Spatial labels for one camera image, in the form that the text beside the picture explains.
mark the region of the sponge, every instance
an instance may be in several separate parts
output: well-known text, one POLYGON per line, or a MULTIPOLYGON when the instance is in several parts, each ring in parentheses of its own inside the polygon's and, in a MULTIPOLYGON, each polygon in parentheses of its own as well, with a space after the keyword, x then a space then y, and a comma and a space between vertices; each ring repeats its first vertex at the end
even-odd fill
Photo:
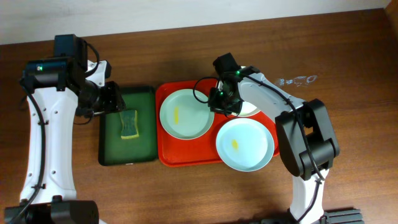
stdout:
POLYGON ((138 138, 137 111, 126 110, 119 113, 122 121, 122 139, 138 138))

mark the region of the yellow mark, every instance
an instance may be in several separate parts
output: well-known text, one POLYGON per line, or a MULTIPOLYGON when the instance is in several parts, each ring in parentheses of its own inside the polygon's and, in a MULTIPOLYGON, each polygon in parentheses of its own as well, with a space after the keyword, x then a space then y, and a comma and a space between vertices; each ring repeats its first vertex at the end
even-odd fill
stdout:
POLYGON ((174 123, 178 124, 178 106, 174 108, 174 123))
POLYGON ((235 152, 239 151, 239 144, 238 144, 238 142, 235 139, 232 140, 232 147, 234 148, 235 152))

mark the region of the brown tabletop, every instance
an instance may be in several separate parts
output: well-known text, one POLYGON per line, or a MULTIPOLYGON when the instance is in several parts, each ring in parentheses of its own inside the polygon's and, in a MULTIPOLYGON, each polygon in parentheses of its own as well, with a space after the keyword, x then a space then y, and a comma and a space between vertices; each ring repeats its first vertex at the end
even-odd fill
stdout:
MULTIPOLYGON (((322 100, 341 149, 326 178, 324 208, 360 208, 367 223, 398 220, 398 43, 384 10, 86 40, 113 66, 110 80, 122 86, 215 75, 214 59, 232 52, 270 81, 283 78, 286 92, 322 100), (311 76, 317 78, 308 85, 289 84, 311 76)), ((29 113, 17 109, 18 79, 28 60, 51 56, 52 47, 52 41, 0 46, 2 218, 5 207, 18 204, 28 162, 29 113)), ((284 212, 292 201, 292 178, 280 157, 251 173, 224 164, 169 168, 160 161, 103 167, 99 128, 99 119, 73 127, 73 178, 78 199, 94 200, 108 223, 233 222, 284 212)))

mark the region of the yellow sponge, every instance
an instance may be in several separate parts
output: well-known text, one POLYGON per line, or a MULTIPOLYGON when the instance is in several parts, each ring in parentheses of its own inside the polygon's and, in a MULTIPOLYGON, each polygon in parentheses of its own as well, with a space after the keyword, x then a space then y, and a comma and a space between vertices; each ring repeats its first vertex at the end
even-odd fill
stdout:
POLYGON ((137 111, 126 110, 119 113, 122 121, 122 139, 138 138, 137 111))

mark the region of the red tray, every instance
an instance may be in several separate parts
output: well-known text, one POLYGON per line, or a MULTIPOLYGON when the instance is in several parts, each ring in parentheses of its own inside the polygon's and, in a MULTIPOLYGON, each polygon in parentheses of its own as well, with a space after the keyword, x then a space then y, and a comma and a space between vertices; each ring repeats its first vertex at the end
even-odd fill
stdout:
MULTIPOLYGON (((206 134, 192 140, 181 140, 169 135, 162 127, 159 118, 160 107, 163 101, 170 94, 177 90, 192 89, 196 80, 165 83, 161 85, 155 95, 156 101, 156 125, 157 125, 157 146, 159 159, 169 167, 190 166, 198 164, 211 164, 222 162, 216 149, 216 137, 220 128, 234 118, 226 118, 223 114, 215 114, 213 124, 206 134)), ((206 96, 210 93, 210 88, 216 86, 216 80, 203 80, 197 90, 206 96)), ((250 116, 262 123, 271 132, 274 138, 274 156, 279 155, 279 144, 276 136, 275 124, 264 114, 258 113, 250 116)))

